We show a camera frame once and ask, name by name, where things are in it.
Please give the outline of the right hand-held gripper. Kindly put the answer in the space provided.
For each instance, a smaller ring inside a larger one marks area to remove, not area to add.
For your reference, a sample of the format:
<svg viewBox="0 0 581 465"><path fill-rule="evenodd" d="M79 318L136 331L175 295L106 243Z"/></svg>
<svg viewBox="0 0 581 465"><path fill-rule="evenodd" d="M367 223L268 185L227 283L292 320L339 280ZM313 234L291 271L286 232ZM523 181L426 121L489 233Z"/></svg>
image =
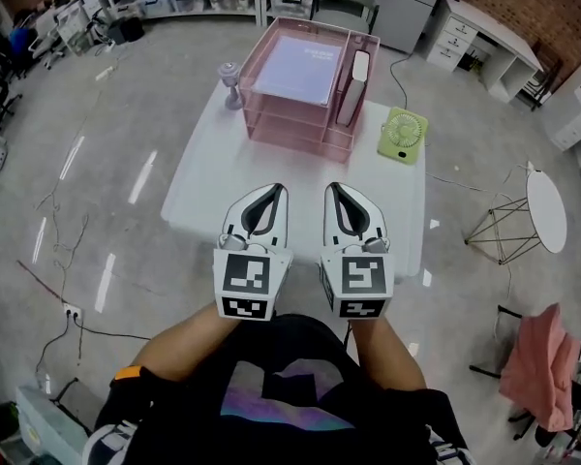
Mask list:
<svg viewBox="0 0 581 465"><path fill-rule="evenodd" d="M367 240L339 246L344 240ZM395 261L381 209L353 187L332 182L324 192L320 278L332 313L377 319L393 298Z"/></svg>

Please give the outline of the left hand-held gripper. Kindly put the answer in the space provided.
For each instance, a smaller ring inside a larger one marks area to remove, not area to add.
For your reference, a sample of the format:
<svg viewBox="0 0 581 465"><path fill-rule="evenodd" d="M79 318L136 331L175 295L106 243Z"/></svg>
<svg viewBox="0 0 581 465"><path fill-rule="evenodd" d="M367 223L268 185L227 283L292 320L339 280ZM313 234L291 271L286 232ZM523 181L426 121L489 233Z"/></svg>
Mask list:
<svg viewBox="0 0 581 465"><path fill-rule="evenodd" d="M225 234L213 252L214 295L221 317L258 322L273 318L293 260L292 251L284 248L289 204L286 187L271 183L230 206ZM267 238L273 247L243 238Z"/></svg>

